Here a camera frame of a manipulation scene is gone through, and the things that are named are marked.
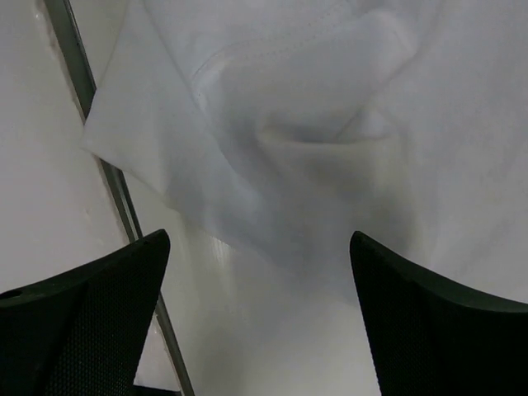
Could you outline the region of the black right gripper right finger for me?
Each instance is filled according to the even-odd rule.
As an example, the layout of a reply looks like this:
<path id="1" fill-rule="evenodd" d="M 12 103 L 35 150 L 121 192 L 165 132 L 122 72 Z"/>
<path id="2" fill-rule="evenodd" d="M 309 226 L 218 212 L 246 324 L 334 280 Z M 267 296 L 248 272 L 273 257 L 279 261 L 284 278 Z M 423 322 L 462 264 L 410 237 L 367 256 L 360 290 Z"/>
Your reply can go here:
<path id="1" fill-rule="evenodd" d="M 400 257 L 364 233 L 351 269 L 383 395 L 525 395 L 527 306 Z"/>

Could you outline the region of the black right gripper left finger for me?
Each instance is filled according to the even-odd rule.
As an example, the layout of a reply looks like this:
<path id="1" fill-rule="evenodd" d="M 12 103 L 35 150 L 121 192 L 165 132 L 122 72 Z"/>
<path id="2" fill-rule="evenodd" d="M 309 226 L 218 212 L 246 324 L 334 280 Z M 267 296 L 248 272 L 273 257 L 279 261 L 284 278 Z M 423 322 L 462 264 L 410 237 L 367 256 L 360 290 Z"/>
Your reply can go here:
<path id="1" fill-rule="evenodd" d="M 166 395 L 134 384 L 167 268 L 160 229 L 1 294 L 3 395 Z"/>

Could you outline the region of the white fabric skirt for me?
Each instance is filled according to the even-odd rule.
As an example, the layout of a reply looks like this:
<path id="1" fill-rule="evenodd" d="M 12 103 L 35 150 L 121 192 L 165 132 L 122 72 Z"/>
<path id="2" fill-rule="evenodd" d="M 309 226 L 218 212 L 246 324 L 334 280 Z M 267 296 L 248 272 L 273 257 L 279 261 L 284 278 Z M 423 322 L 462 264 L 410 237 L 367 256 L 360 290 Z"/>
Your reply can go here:
<path id="1" fill-rule="evenodd" d="M 130 1 L 82 144 L 274 262 L 527 300 L 524 1 Z"/>

